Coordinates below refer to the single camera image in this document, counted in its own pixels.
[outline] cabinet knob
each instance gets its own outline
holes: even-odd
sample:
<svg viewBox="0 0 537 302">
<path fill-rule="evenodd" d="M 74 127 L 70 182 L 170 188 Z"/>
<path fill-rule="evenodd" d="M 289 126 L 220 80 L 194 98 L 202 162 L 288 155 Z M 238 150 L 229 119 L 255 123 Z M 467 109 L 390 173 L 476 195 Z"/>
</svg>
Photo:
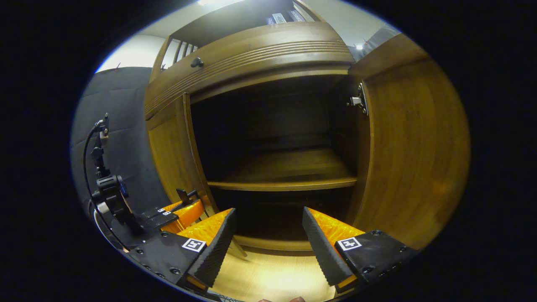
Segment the cabinet knob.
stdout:
<svg viewBox="0 0 537 302">
<path fill-rule="evenodd" d="M 199 66 L 199 67 L 203 66 L 203 61 L 198 57 L 195 58 L 194 61 L 192 61 L 192 63 L 190 63 L 190 67 L 194 68 L 196 66 Z"/>
</svg>

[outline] open cabinet door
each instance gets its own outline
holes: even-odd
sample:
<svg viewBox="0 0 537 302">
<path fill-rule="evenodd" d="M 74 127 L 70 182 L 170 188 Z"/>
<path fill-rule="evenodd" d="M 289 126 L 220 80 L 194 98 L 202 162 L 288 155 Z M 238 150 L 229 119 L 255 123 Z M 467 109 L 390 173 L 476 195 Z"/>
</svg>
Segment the open cabinet door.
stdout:
<svg viewBox="0 0 537 302">
<path fill-rule="evenodd" d="M 149 119 L 146 126 L 155 167 L 171 204 L 181 201 L 176 189 L 187 192 L 195 189 L 207 215 L 218 213 L 198 155 L 190 95 L 176 97 Z M 245 256 L 235 240 L 231 247 Z"/>
<path fill-rule="evenodd" d="M 398 34 L 349 69 L 362 83 L 358 181 L 350 223 L 421 249 L 448 223 L 464 191 L 470 137 L 465 111 L 441 68 Z"/>
</svg>

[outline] screw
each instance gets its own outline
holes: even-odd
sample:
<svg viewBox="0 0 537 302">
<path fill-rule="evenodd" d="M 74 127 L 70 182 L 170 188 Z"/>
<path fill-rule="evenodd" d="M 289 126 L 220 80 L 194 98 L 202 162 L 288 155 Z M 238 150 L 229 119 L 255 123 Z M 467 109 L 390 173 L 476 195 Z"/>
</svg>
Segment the screw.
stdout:
<svg viewBox="0 0 537 302">
<path fill-rule="evenodd" d="M 364 267 L 364 268 L 362 269 L 362 273 L 364 273 L 364 274 L 368 274 L 368 273 L 372 272 L 373 269 L 374 269 L 374 267 Z"/>
</svg>

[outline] wooden shelf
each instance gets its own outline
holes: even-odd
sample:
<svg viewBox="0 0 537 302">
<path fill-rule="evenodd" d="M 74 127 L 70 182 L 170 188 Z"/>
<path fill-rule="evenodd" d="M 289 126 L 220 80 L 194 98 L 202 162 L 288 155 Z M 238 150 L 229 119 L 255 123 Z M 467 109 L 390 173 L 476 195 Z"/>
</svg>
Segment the wooden shelf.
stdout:
<svg viewBox="0 0 537 302">
<path fill-rule="evenodd" d="M 295 251 L 310 251 L 311 244 L 309 241 L 291 241 L 291 240 L 273 240 L 253 238 L 247 236 L 235 235 L 235 239 L 241 246 L 272 249 L 272 250 L 295 250 Z"/>
<path fill-rule="evenodd" d="M 238 159 L 214 188 L 240 191 L 306 191 L 354 186 L 345 163 L 330 148 L 250 155 Z"/>
</svg>

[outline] white ceiling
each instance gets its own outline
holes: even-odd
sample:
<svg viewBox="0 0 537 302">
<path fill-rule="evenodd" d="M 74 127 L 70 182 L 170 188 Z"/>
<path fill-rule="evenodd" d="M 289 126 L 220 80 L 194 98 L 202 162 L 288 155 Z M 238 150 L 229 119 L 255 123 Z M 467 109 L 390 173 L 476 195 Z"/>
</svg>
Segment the white ceiling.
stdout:
<svg viewBox="0 0 537 302">
<path fill-rule="evenodd" d="M 240 0 L 219 0 L 207 5 L 194 2 L 163 17 L 138 34 L 166 38 L 197 18 L 237 1 Z M 303 2 L 321 15 L 347 45 L 363 44 L 364 39 L 368 40 L 384 24 L 378 17 L 341 0 L 303 0 Z"/>
</svg>

